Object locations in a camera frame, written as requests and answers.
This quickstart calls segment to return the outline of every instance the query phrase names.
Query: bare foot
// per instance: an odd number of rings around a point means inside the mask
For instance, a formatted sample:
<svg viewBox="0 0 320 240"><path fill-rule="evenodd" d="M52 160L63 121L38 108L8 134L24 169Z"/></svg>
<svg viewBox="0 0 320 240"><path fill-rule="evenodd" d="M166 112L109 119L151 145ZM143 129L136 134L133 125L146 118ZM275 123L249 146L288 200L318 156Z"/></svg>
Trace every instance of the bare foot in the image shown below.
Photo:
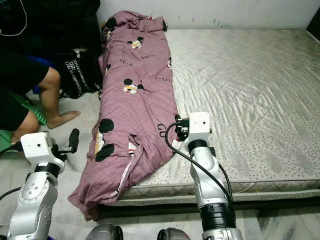
<svg viewBox="0 0 320 240"><path fill-rule="evenodd" d="M53 129L55 127L60 126L61 124L64 124L74 119L79 115L80 115L79 111L68 111L64 114L59 115L58 117L55 117L53 119L48 119L46 125L49 129Z"/></svg>

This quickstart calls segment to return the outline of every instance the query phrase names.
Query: pink blanket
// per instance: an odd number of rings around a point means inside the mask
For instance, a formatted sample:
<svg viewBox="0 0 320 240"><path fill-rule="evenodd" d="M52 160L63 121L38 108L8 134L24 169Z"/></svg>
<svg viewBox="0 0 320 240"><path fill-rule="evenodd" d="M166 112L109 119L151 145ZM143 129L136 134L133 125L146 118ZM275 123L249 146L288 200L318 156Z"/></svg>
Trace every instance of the pink blanket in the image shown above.
<svg viewBox="0 0 320 240"><path fill-rule="evenodd" d="M162 17L130 11L116 13L102 30L99 119L79 186L68 197L87 220L99 218L98 204L112 205L172 156L164 136L178 111L163 30ZM172 129L169 141L175 138Z"/></svg>

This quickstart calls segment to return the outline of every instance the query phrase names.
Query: black cylindrical joint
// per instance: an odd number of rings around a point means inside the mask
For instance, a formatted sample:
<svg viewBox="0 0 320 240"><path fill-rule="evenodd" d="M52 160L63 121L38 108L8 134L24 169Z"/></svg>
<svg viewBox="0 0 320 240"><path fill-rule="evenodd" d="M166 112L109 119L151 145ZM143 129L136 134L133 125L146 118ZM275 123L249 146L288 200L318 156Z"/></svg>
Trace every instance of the black cylindrical joint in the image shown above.
<svg viewBox="0 0 320 240"><path fill-rule="evenodd" d="M60 167L54 163L48 162L46 166L37 165L34 172L48 172L57 178L60 172Z"/></svg>
<svg viewBox="0 0 320 240"><path fill-rule="evenodd" d="M203 231L235 228L236 214L228 203L211 203L200 208Z"/></svg>
<svg viewBox="0 0 320 240"><path fill-rule="evenodd" d="M193 140L188 144L189 154L192 152L193 149L198 147L208 147L207 142L202 139Z"/></svg>

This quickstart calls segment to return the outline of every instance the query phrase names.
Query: black bag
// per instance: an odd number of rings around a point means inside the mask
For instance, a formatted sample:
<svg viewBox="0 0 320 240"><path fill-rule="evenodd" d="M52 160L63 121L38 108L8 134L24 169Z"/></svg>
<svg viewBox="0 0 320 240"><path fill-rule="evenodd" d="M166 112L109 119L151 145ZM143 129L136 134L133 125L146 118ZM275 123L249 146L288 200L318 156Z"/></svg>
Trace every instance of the black bag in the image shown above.
<svg viewBox="0 0 320 240"><path fill-rule="evenodd" d="M56 68L61 75L60 98L77 99L84 93L102 92L98 56L87 49L58 53Z"/></svg>

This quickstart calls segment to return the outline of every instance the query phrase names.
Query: mattress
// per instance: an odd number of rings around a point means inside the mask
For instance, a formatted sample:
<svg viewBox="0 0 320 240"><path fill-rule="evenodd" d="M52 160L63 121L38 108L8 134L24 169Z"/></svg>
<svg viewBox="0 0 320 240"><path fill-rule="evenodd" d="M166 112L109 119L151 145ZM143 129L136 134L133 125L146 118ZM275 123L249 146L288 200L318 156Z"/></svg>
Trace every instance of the mattress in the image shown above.
<svg viewBox="0 0 320 240"><path fill-rule="evenodd" d="M172 29L166 38L179 114L209 112L234 200L320 196L319 42L301 29ZM175 155L116 205L195 203L189 171Z"/></svg>

